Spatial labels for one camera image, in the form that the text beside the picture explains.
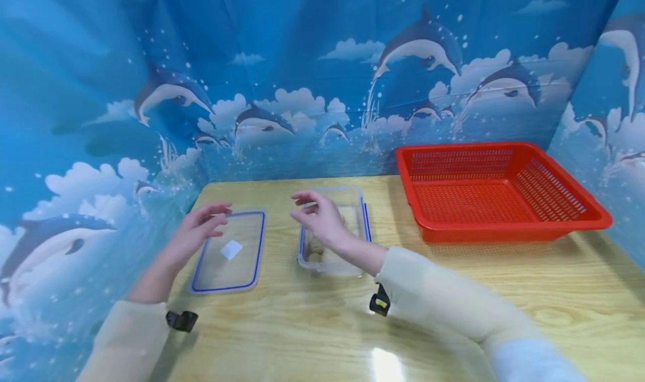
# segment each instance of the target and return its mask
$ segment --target red basket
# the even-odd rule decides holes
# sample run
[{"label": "red basket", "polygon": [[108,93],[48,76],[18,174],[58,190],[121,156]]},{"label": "red basket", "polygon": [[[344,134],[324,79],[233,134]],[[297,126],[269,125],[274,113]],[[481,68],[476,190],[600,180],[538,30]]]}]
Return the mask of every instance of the red basket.
[{"label": "red basket", "polygon": [[530,143],[424,145],[396,152],[425,242],[552,241],[611,216]]}]

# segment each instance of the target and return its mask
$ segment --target sleeve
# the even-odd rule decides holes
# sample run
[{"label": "sleeve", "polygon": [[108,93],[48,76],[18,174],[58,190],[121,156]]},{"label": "sleeve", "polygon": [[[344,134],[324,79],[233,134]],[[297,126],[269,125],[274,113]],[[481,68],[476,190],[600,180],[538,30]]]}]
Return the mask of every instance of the sleeve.
[{"label": "sleeve", "polygon": [[103,322],[77,382],[148,381],[169,332],[165,302],[117,302]]},{"label": "sleeve", "polygon": [[578,370],[544,339],[502,343],[492,353],[499,382],[585,382]]},{"label": "sleeve", "polygon": [[[424,256],[391,248],[375,279],[390,297],[390,314],[421,326],[441,323],[478,343],[499,381],[585,380],[516,306]],[[512,355],[514,348],[531,354]],[[578,379],[557,379],[564,369]]]}]

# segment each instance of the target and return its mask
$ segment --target wooden table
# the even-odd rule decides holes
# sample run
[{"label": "wooden table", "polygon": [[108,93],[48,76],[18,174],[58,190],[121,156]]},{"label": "wooden table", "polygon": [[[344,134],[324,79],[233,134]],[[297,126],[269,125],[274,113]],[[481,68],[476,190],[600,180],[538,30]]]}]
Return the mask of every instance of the wooden table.
[{"label": "wooden table", "polygon": [[208,184],[196,207],[232,200],[266,210],[259,282],[248,292],[191,295],[195,259],[188,264],[170,305],[199,321],[191,334],[171,335],[153,381],[493,380],[461,336],[370,314],[372,277],[313,276],[298,266],[289,195],[343,184],[362,188],[374,242],[415,250],[513,301],[589,381],[645,381],[645,275],[620,249],[598,233],[550,245],[428,246],[395,176]]}]

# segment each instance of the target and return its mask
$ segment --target finger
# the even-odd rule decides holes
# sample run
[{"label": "finger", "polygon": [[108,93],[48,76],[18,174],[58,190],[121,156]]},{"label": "finger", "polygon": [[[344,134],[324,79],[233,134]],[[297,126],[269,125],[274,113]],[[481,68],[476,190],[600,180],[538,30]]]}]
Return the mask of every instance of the finger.
[{"label": "finger", "polygon": [[222,231],[211,231],[207,233],[207,237],[220,237],[222,235],[224,235],[224,232]]},{"label": "finger", "polygon": [[196,211],[196,218],[198,224],[204,224],[204,222],[208,221],[211,219],[212,216],[216,214],[230,214],[232,211],[229,209],[233,203],[230,201],[220,201],[217,203],[208,203],[203,205],[202,207],[199,207]]},{"label": "finger", "polygon": [[318,213],[318,204],[314,204],[313,206],[308,206],[308,207],[305,207],[305,208],[301,208],[300,211],[304,212],[307,215]]},{"label": "finger", "polygon": [[297,206],[304,206],[305,204],[309,204],[309,203],[314,203],[314,200],[310,200],[310,199],[296,200],[296,205]]},{"label": "finger", "polygon": [[215,217],[212,217],[210,220],[204,222],[200,225],[199,228],[204,231],[205,234],[208,234],[214,230],[219,225],[228,224],[228,220],[224,214],[217,214]]},{"label": "finger", "polygon": [[321,202],[324,202],[327,200],[322,194],[319,192],[316,192],[315,190],[301,190],[299,192],[295,192],[292,196],[292,199],[296,200],[297,205],[303,205],[306,203],[318,203],[320,204]]},{"label": "finger", "polygon": [[309,228],[309,226],[311,225],[311,218],[309,217],[309,214],[303,212],[302,209],[294,209],[291,212],[291,217],[294,220],[300,222],[300,224],[304,225],[305,228]]}]

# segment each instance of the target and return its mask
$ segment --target wall with dolphin pattern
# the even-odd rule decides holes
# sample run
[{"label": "wall with dolphin pattern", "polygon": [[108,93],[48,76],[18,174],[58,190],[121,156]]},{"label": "wall with dolphin pattern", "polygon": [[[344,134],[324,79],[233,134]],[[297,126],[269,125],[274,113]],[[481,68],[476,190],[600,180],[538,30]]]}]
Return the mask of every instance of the wall with dolphin pattern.
[{"label": "wall with dolphin pattern", "polygon": [[547,148],[616,1],[0,0],[0,379],[72,380],[208,181]]},{"label": "wall with dolphin pattern", "polygon": [[0,0],[0,17],[0,380],[72,381],[205,166],[181,133],[193,106],[136,120],[149,68],[121,0]]},{"label": "wall with dolphin pattern", "polygon": [[405,144],[547,148],[617,0],[164,1],[213,101],[209,178],[240,181],[391,174]]},{"label": "wall with dolphin pattern", "polygon": [[608,234],[645,268],[645,4],[620,0],[551,142],[614,216]]}]

